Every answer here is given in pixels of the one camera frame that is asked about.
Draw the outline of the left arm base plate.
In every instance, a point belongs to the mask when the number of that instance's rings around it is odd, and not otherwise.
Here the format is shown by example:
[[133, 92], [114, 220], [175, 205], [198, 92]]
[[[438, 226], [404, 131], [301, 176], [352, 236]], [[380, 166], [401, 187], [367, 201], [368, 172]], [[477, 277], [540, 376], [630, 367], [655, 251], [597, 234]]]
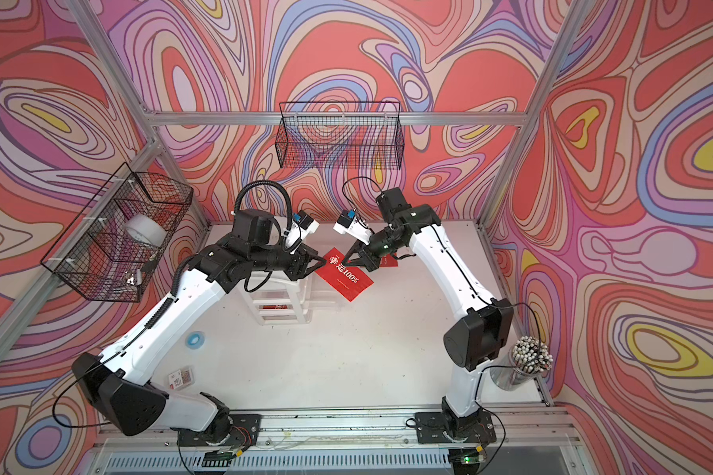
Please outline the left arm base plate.
[[177, 431], [180, 447], [229, 447], [248, 449], [259, 439], [261, 414], [219, 416], [205, 431]]

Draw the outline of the red postcard white text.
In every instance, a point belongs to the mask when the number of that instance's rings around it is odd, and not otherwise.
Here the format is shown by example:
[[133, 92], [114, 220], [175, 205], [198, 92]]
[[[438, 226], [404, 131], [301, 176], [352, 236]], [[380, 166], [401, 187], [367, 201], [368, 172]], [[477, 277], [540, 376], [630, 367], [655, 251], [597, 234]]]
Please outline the red postcard white text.
[[380, 267], [397, 267], [398, 260], [393, 255], [384, 255], [380, 260]]

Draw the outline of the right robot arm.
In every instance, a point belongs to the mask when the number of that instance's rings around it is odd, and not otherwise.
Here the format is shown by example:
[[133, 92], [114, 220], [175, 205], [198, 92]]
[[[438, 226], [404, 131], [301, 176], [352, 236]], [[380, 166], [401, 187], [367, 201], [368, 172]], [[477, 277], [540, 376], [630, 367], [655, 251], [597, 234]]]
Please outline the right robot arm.
[[371, 272], [380, 267], [383, 257], [405, 247], [431, 273], [454, 318], [443, 336], [445, 351], [454, 364], [443, 409], [460, 425], [480, 410], [477, 398], [484, 364], [495, 360], [506, 346], [513, 305], [507, 299], [497, 299], [474, 277], [431, 206], [410, 205], [398, 188], [380, 193], [376, 204], [386, 224], [376, 233], [354, 210], [343, 211], [338, 217], [335, 231], [356, 239], [344, 266]]

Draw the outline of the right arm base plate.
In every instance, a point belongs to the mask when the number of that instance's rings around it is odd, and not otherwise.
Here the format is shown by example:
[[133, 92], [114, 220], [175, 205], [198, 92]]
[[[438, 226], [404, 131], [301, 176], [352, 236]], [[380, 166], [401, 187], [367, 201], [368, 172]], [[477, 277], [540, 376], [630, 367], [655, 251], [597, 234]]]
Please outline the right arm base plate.
[[421, 445], [478, 443], [486, 447], [498, 439], [491, 414], [482, 410], [464, 418], [451, 411], [419, 412], [408, 423]]

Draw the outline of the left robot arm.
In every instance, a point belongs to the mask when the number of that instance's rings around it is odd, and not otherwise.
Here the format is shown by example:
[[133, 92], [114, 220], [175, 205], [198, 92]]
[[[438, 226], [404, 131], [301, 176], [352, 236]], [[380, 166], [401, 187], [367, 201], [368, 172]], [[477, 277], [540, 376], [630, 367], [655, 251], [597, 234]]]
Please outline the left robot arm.
[[232, 230], [181, 261], [168, 293], [138, 324], [101, 354], [81, 354], [72, 366], [88, 403], [126, 437], [149, 429], [190, 431], [206, 445], [222, 445], [232, 434], [229, 408], [216, 397], [162, 389], [152, 376], [164, 356], [192, 325], [237, 286], [247, 293], [253, 273], [266, 279], [282, 272], [292, 282], [323, 267], [326, 259], [305, 245], [316, 230], [297, 215], [285, 188], [257, 180], [235, 201]]

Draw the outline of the white plastic drawer organizer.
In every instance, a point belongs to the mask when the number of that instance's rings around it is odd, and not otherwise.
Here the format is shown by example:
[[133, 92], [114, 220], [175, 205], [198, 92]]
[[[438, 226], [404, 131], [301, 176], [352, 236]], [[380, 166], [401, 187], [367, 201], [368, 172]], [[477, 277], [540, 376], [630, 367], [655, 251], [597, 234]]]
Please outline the white plastic drawer organizer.
[[[310, 310], [312, 277], [291, 281], [284, 273], [275, 271], [268, 280], [264, 272], [254, 272], [250, 279], [238, 285], [253, 320], [259, 326], [306, 325], [311, 322]], [[264, 305], [286, 304], [290, 310], [263, 311]]]

